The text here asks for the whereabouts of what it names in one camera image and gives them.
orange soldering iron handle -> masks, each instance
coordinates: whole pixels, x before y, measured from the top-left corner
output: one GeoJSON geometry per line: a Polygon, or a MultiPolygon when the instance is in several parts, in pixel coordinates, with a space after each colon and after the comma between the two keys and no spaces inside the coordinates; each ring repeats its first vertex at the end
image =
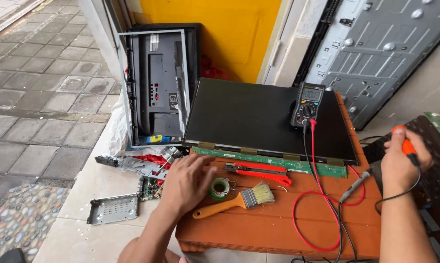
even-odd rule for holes
{"type": "MultiPolygon", "coordinates": [[[[404,126],[404,125],[399,125],[399,126],[394,127],[394,128],[392,129],[392,132],[391,132],[391,133],[394,133],[394,131],[395,131],[396,129],[406,129],[406,128],[407,128],[407,127],[404,126]]],[[[409,154],[409,153],[416,154],[415,148],[413,147],[413,145],[412,145],[412,143],[410,142],[409,139],[405,139],[405,141],[403,141],[403,144],[402,144],[402,151],[403,151],[403,153],[404,153],[405,155],[407,155],[407,154],[409,154]]]]}

yellow wall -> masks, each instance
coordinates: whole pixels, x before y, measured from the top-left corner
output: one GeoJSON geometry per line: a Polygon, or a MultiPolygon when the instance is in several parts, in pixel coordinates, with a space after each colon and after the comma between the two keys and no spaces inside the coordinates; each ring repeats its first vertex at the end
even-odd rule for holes
{"type": "Polygon", "coordinates": [[[202,54],[232,81],[255,83],[281,0],[140,0],[137,23],[204,25],[202,54]]]}

brush bristles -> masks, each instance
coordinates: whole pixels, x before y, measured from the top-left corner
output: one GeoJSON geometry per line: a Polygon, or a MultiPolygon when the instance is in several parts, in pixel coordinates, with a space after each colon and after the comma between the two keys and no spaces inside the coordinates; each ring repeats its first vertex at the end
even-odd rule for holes
{"type": "Polygon", "coordinates": [[[265,182],[260,182],[258,185],[252,188],[252,193],[258,204],[272,203],[275,201],[272,191],[265,182]]]}

hand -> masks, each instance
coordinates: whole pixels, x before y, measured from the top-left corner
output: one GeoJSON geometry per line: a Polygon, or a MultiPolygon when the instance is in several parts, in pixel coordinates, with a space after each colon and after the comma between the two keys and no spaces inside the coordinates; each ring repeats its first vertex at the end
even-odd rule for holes
{"type": "Polygon", "coordinates": [[[181,217],[197,206],[207,194],[217,171],[217,167],[211,167],[207,173],[202,169],[214,160],[213,156],[199,154],[176,159],[166,175],[158,207],[181,217]]]}
{"type": "Polygon", "coordinates": [[[409,139],[415,148],[422,171],[433,165],[431,154],[420,135],[406,129],[396,129],[392,134],[392,140],[384,143],[388,148],[381,162],[384,198],[403,193],[418,178],[418,169],[402,151],[405,138],[409,139]]]}

person's left hand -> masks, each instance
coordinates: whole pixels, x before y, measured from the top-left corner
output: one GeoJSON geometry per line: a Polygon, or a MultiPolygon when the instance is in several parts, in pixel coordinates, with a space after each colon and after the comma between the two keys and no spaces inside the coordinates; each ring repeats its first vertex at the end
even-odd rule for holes
{"type": "Polygon", "coordinates": [[[166,175],[159,207],[181,217],[197,206],[217,171],[217,167],[211,167],[207,173],[202,169],[214,160],[213,156],[199,154],[176,159],[166,175]]]}

